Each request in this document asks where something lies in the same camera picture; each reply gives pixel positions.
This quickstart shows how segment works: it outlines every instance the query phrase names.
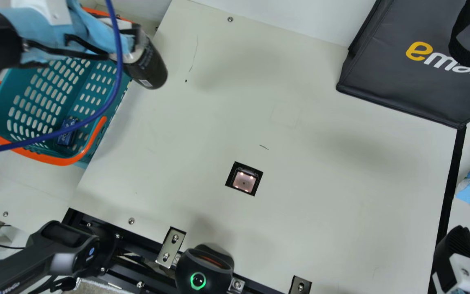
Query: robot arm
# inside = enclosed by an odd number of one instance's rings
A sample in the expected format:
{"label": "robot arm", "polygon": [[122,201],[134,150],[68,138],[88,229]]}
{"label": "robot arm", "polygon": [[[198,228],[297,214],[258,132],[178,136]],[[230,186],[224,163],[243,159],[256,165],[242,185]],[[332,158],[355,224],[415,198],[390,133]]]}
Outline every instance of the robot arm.
{"label": "robot arm", "polygon": [[[110,19],[86,12],[77,0],[12,0],[0,8],[0,71],[42,67],[65,56],[115,60]],[[147,89],[168,76],[159,52],[138,24],[120,22],[124,71]]]}
{"label": "robot arm", "polygon": [[0,261],[0,294],[22,292],[47,275],[97,276],[112,250],[113,238],[104,231],[51,221],[30,236],[25,249]]}
{"label": "robot arm", "polygon": [[455,227],[442,239],[433,257],[432,284],[437,294],[470,294],[470,232]]}

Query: teal plastic basket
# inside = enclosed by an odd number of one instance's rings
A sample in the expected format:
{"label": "teal plastic basket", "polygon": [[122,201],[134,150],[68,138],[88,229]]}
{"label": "teal plastic basket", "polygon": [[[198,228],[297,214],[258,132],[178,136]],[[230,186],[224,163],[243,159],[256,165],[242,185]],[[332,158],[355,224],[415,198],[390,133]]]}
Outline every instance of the teal plastic basket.
{"label": "teal plastic basket", "polygon": [[[45,69],[8,70],[0,84],[0,144],[53,132],[66,118],[81,121],[110,98],[117,71],[113,62],[65,58],[49,65]],[[115,101],[101,117],[75,132],[73,145],[58,145],[54,139],[14,151],[50,164],[87,164],[130,82],[123,73]]]}

